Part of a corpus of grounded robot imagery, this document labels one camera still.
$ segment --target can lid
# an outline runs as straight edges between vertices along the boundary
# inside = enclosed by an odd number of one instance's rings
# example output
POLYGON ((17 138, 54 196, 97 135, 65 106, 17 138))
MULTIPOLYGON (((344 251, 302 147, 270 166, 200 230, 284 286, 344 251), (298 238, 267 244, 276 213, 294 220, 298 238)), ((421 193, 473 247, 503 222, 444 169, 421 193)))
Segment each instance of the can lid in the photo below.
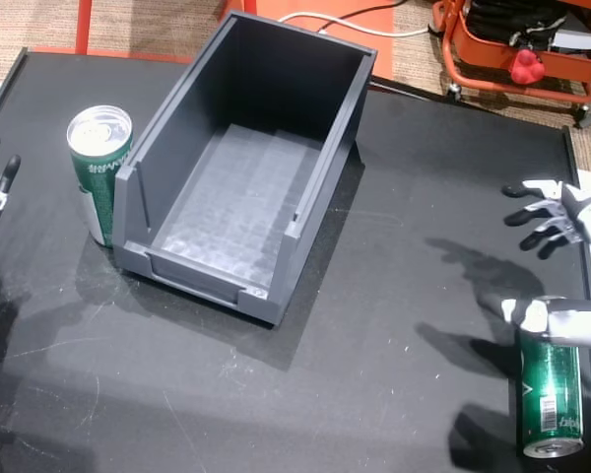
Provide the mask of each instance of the can lid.
POLYGON ((68 144, 75 153, 98 158, 119 150, 131 137, 131 118, 112 105, 83 110, 68 125, 68 144))
POLYGON ((530 443, 525 446, 523 453, 531 458, 559 458, 571 455, 583 446, 580 439, 553 438, 530 443))

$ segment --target cart wheel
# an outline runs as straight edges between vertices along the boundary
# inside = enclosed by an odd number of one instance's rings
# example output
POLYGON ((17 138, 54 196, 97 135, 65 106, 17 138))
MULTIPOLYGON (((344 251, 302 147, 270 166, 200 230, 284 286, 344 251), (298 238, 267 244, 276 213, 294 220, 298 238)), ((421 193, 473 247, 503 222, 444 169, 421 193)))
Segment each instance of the cart wheel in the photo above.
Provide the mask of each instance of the cart wheel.
POLYGON ((449 85, 449 88, 446 91, 446 98, 453 102, 462 100, 462 88, 459 86, 459 84, 452 82, 449 85))
POLYGON ((444 30, 439 30, 437 28, 435 22, 433 21, 433 17, 431 17, 431 19, 429 20, 427 29, 429 31, 429 34, 433 34, 436 37, 444 37, 444 30))
POLYGON ((575 121, 582 121, 589 114, 589 105, 581 105, 573 114, 575 121))

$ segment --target cable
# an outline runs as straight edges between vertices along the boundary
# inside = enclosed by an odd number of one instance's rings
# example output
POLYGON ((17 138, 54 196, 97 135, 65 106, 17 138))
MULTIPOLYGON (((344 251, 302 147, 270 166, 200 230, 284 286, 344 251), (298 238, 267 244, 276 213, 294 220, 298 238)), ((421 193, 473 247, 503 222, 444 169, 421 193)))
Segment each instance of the cable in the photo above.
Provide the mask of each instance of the cable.
MULTIPOLYGON (((377 10, 385 10, 388 8, 396 8, 396 7, 400 7, 404 3, 407 3, 407 1, 408 0, 400 0, 396 3, 390 3, 389 5, 378 5, 376 7, 363 8, 361 10, 356 10, 355 12, 347 13, 346 15, 342 15, 339 18, 340 18, 340 20, 347 20, 348 18, 356 17, 357 15, 362 15, 364 13, 375 12, 377 10)), ((333 25, 335 25, 334 21, 326 22, 326 24, 324 24, 324 26, 322 28, 317 30, 317 32, 320 33, 322 31, 326 30, 328 27, 331 27, 333 25)))
POLYGON ((366 34, 374 34, 375 36, 385 36, 385 37, 409 37, 415 36, 417 34, 427 33, 428 29, 423 28, 421 30, 416 30, 415 32, 406 32, 406 33, 388 33, 388 32, 379 32, 377 30, 371 30, 369 28, 360 27, 359 25, 355 25, 354 23, 347 22, 346 20, 342 20, 341 18, 332 17, 330 15, 324 15, 323 13, 313 13, 313 12, 295 12, 286 15, 285 17, 281 18, 278 22, 284 23, 293 18, 297 17, 309 17, 309 18, 319 18, 321 20, 326 20, 333 23, 338 23, 343 25, 347 28, 352 28, 353 30, 357 30, 358 32, 366 33, 366 34))

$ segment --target barcode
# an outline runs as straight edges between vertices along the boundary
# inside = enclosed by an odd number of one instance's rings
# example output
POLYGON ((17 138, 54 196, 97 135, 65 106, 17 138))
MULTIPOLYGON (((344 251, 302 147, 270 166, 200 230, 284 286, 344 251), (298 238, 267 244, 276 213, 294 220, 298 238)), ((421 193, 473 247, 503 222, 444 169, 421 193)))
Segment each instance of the barcode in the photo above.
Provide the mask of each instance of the barcode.
POLYGON ((556 412, 556 397, 541 398, 541 432, 555 431, 558 428, 558 413, 556 412))

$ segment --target carpet floor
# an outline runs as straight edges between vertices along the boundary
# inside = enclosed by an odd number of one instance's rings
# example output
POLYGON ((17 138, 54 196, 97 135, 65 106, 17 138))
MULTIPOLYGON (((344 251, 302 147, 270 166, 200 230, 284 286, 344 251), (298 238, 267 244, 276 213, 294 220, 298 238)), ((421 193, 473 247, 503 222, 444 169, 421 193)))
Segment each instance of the carpet floor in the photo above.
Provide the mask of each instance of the carpet floor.
MULTIPOLYGON (((194 55, 219 22, 223 0, 96 0, 92 48, 194 55)), ((409 0, 396 9, 398 32, 422 28, 431 16, 430 0, 409 0)), ((0 80, 22 46, 71 46, 77 18, 77 1, 0 0, 0 80)), ((499 71, 463 66, 463 72, 484 79, 507 80, 499 71)), ((430 34, 396 39, 394 78, 430 92, 443 94, 449 84, 442 65, 440 41, 430 34)), ((547 80, 545 87, 582 92, 578 84, 547 80)), ((553 127, 573 124, 573 106, 506 94, 465 89, 463 99, 506 116, 553 127)), ((591 170, 591 127, 571 127, 576 159, 591 170)))

